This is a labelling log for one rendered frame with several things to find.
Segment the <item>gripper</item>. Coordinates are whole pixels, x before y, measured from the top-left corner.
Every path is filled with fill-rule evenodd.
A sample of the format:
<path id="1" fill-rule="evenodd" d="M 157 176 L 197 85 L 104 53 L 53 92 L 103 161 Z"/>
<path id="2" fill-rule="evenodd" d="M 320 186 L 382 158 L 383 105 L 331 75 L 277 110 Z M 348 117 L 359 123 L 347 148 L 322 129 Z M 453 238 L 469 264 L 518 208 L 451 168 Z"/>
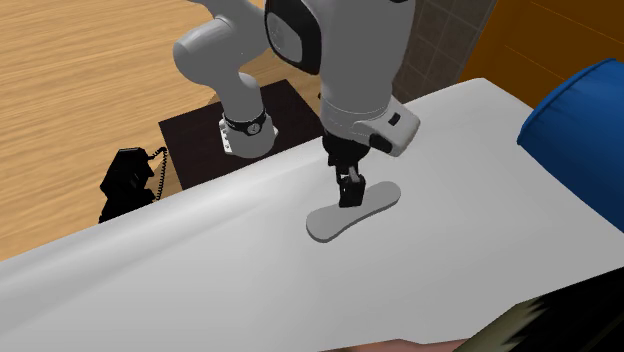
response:
<path id="1" fill-rule="evenodd" d="M 356 165 L 369 153 L 369 147 L 333 135 L 327 130 L 322 136 L 322 145 L 328 155 L 328 165 L 335 166 L 340 195 L 338 205 L 341 208 L 360 206 L 366 188 L 366 179 L 359 173 Z"/>

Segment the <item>grey flat insole-shaped object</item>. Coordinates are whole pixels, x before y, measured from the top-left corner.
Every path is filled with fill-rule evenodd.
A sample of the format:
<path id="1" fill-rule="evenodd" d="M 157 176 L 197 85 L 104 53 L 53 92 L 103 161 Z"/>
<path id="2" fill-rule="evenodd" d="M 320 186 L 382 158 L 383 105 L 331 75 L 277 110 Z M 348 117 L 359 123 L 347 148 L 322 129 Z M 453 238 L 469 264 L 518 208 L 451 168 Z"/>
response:
<path id="1" fill-rule="evenodd" d="M 312 211 L 306 218 L 306 231 L 317 242 L 330 242 L 356 223 L 391 208 L 401 195 L 394 182 L 376 183 L 364 191 L 359 206 L 341 208 L 333 204 Z"/>

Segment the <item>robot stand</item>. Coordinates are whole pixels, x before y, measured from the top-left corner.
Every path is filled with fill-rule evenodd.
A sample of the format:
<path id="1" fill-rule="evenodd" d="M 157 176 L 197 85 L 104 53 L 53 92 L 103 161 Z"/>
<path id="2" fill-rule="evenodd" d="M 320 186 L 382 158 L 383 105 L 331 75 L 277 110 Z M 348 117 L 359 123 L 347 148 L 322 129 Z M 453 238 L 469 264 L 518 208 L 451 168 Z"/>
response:
<path id="1" fill-rule="evenodd" d="M 268 156 L 323 135 L 319 117 L 287 80 L 263 86 L 260 92 L 267 113 L 278 129 Z M 218 128 L 222 113 L 222 104 L 214 102 L 159 123 L 182 189 L 211 181 L 257 161 L 226 154 Z"/>

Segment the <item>white bed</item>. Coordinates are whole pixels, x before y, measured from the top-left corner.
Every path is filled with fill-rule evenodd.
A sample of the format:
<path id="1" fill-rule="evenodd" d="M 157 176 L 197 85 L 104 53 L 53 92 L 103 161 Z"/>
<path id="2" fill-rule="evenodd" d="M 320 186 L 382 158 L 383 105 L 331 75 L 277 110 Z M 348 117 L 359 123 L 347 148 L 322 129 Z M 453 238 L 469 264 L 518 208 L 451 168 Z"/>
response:
<path id="1" fill-rule="evenodd" d="M 624 266 L 624 233 L 516 142 L 530 108 L 485 79 L 412 101 L 369 183 L 396 205 L 328 243 L 313 140 L 0 262 L 0 352 L 318 352 L 467 338 L 515 303 Z"/>

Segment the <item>blue pillow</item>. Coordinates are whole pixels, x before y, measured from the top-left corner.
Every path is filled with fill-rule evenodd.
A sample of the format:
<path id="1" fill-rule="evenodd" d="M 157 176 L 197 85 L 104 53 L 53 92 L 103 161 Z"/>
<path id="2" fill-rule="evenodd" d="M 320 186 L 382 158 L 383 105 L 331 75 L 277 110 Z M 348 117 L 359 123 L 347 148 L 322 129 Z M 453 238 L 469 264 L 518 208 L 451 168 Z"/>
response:
<path id="1" fill-rule="evenodd" d="M 624 62 L 608 58 L 561 83 L 526 118 L 516 143 L 624 233 Z"/>

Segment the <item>orange wooden cabinet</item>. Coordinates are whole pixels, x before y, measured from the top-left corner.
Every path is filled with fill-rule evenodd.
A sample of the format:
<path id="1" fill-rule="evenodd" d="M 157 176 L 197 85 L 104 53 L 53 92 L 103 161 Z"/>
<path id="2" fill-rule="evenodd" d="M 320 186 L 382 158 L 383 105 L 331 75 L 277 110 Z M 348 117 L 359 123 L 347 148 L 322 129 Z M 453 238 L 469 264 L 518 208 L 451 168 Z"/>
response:
<path id="1" fill-rule="evenodd" d="M 608 58 L 624 63 L 624 0 L 498 0 L 459 80 L 485 78 L 536 107 Z"/>

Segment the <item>olive and black blanket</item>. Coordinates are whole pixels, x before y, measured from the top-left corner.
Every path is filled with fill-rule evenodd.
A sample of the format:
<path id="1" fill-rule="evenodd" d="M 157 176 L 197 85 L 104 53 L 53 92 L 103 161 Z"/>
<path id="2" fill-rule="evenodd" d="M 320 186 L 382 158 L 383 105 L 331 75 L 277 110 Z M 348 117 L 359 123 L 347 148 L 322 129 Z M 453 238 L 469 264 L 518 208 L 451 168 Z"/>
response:
<path id="1" fill-rule="evenodd" d="M 624 267 L 520 302 L 453 352 L 624 352 Z"/>

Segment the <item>black corded telephone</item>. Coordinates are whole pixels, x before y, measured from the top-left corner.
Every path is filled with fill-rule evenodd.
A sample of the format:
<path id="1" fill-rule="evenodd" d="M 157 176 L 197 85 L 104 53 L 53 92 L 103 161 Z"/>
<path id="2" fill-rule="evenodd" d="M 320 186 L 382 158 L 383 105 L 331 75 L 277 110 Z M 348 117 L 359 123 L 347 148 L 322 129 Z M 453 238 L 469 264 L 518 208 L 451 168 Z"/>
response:
<path id="1" fill-rule="evenodd" d="M 155 176 L 148 161 L 162 154 L 162 170 L 157 193 L 146 187 L 149 178 Z M 103 223 L 132 212 L 161 199 L 168 150 L 165 146 L 148 154 L 141 147 L 119 149 L 111 162 L 99 188 L 106 196 L 106 202 L 98 222 Z"/>

